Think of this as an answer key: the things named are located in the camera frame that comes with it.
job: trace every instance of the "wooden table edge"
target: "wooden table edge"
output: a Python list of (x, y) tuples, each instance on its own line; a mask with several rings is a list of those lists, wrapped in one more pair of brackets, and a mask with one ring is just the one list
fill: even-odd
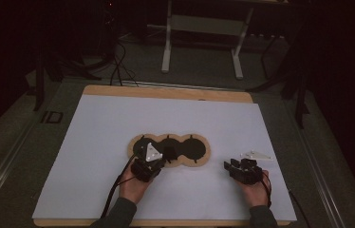
[(83, 94), (99, 96), (122, 96), (214, 102), (252, 103), (252, 96), (247, 92), (211, 89), (87, 85), (84, 89)]
[[(33, 220), (34, 224), (39, 227), (48, 226), (89, 226), (96, 219), (63, 219), (63, 218), (35, 218)], [(292, 221), (289, 220), (279, 220), (277, 221), (279, 226), (289, 225)], [(249, 225), (248, 220), (171, 220), (171, 219), (158, 219), (158, 220), (147, 220), (147, 219), (133, 219), (130, 224), (131, 226), (247, 226)]]

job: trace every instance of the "table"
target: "table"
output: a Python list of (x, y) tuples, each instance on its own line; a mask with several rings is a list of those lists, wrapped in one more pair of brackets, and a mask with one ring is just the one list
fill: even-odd
[[(225, 1), (225, 2), (235, 2), (238, 4), (238, 6), (243, 6), (244, 4), (246, 4), (247, 9), (244, 11), (244, 14), (246, 14), (245, 20), (238, 21), (238, 20), (226, 20), (226, 19), (216, 19), (216, 18), (209, 18), (209, 17), (174, 14), (172, 9), (172, 2), (173, 0), (168, 0), (168, 10), (167, 10), (167, 20), (166, 20), (166, 42), (165, 42), (165, 49), (163, 51), (161, 71), (163, 73), (169, 72), (171, 49), (172, 49), (172, 45), (171, 45), (172, 30), (184, 30), (184, 31), (203, 32), (203, 33), (212, 33), (212, 34), (232, 35), (238, 37), (237, 45), (235, 46), (235, 48), (231, 50), (233, 63), (234, 63), (234, 74), (236, 79), (238, 80), (243, 79), (243, 72), (242, 72), (242, 67), (240, 65), (239, 53), (240, 53), (240, 49), (242, 49), (242, 44), (246, 37), (246, 33), (252, 19), (254, 7), (263, 4), (282, 5), (282, 6), (290, 5), (287, 1), (277, 1), (277, 0)], [(212, 4), (213, 2), (223, 2), (223, 1), (208, 1), (207, 4)]]
[[(251, 149), (275, 158), (252, 97), (244, 92), (107, 85), (85, 88), (32, 216), (35, 224), (92, 223), (101, 215), (110, 186), (128, 160), (125, 150), (132, 136), (160, 135), (165, 129), (206, 137), (211, 158), (201, 167), (162, 169), (131, 225), (246, 225), (248, 209), (238, 203), (240, 189), (223, 169), (223, 161), (238, 159), (236, 151)], [(279, 224), (296, 220), (277, 160), (259, 165), (271, 172), (271, 210)]]

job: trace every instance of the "cable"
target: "cable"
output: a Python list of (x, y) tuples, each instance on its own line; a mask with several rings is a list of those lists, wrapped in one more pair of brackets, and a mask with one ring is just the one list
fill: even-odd
[(133, 154), (130, 159), (128, 160), (126, 166), (123, 168), (123, 170), (121, 171), (121, 174), (118, 175), (118, 177), (116, 178), (115, 182), (113, 183), (112, 188), (109, 191), (109, 195), (107, 196), (107, 200), (106, 200), (106, 204), (103, 208), (103, 213), (101, 214), (101, 219), (106, 217), (107, 214), (107, 210), (109, 209), (109, 205), (110, 205), (110, 201), (112, 200), (113, 194), (115, 193), (116, 188), (118, 187), (118, 185), (120, 184), (121, 181), (121, 177), (123, 176), (125, 170), (127, 169), (127, 167), (130, 165), (130, 162), (136, 157), (136, 153)]
[(110, 76), (110, 85), (112, 86), (112, 82), (113, 82), (113, 77), (115, 77), (116, 72), (118, 72), (118, 78), (120, 80), (121, 83), (121, 72), (119, 70), (119, 66), (121, 64), (121, 61), (123, 61), (125, 54), (126, 54), (126, 48), (121, 44), (121, 43), (117, 43), (119, 46), (121, 46), (121, 48), (123, 48), (123, 55), (121, 56), (120, 60), (118, 61), (118, 58), (115, 55), (115, 63), (116, 63), (116, 67), (115, 69), (113, 69), (112, 75)]
[(118, 183), (118, 186), (120, 186), (122, 183), (128, 182), (128, 181), (130, 181), (130, 180), (132, 180), (132, 179), (134, 179), (134, 178), (136, 178), (136, 177), (137, 177), (137, 176), (134, 176), (133, 178), (129, 178), (129, 179), (127, 179), (127, 180), (124, 180), (124, 181)]
[(288, 189), (288, 192), (290, 193), (290, 196), (293, 198), (293, 200), (296, 202), (296, 205), (298, 205), (299, 210), (301, 211), (301, 214), (303, 216), (303, 218), (305, 219), (305, 223), (308, 226), (308, 228), (310, 228), (310, 223), (308, 222), (308, 218), (306, 217), (306, 214), (303, 210), (303, 208), (301, 207), (301, 204), (299, 203), (298, 199), (295, 197), (295, 195), (293, 195), (292, 191), (290, 189)]
[(133, 70), (127, 69), (126, 66), (120, 62), (120, 66), (124, 69), (124, 71), (126, 72), (126, 74), (128, 75), (128, 77), (131, 79), (131, 81), (133, 81), (137, 87), (139, 87), (139, 84), (137, 83), (137, 81), (134, 79), (136, 77), (136, 73)]
[[(255, 172), (255, 170), (252, 167), (248, 167), (250, 170), (252, 170), (252, 172), (256, 175), (257, 173)], [(264, 178), (261, 179), (259, 182), (261, 182), (264, 186), (264, 190), (266, 190), (266, 194), (267, 194), (267, 198), (268, 198), (268, 206), (271, 207), (271, 192), (272, 192), (272, 186), (271, 186), (271, 181), (269, 176), (267, 176), (267, 174), (265, 174), (264, 172), (262, 172), (262, 174), (264, 176), (266, 176), (267, 181), (269, 182), (269, 186), (270, 186), (270, 190), (269, 187), (267, 187), (267, 184), (264, 183)]]

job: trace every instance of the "hand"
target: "hand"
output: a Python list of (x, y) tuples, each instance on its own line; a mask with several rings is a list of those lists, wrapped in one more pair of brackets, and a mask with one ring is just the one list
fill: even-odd
[(136, 204), (140, 202), (142, 197), (144, 196), (145, 190), (147, 190), (148, 186), (152, 181), (144, 182), (141, 180), (137, 180), (134, 178), (134, 174), (131, 172), (131, 164), (124, 171), (123, 176), (121, 176), (121, 182), (126, 181), (120, 185), (119, 188), (119, 197), (126, 198)]
[[(271, 190), (270, 182), (268, 179), (269, 171), (263, 170), (263, 182), (266, 183), (266, 186)], [(253, 185), (243, 184), (237, 180), (235, 182), (242, 189), (243, 194), (245, 195), (245, 200), (249, 204), (250, 207), (260, 206), (260, 205), (268, 205), (269, 197), (267, 196), (266, 189), (264, 188), (261, 182), (257, 182)]]

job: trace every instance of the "sleeve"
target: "sleeve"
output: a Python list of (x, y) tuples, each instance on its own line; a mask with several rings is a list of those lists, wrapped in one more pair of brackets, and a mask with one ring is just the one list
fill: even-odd
[(101, 218), (92, 223), (91, 228), (128, 228), (134, 215), (136, 214), (137, 206), (134, 202), (118, 198), (115, 205), (105, 218)]
[(278, 227), (272, 211), (268, 206), (254, 206), (250, 209), (252, 228), (272, 228)]

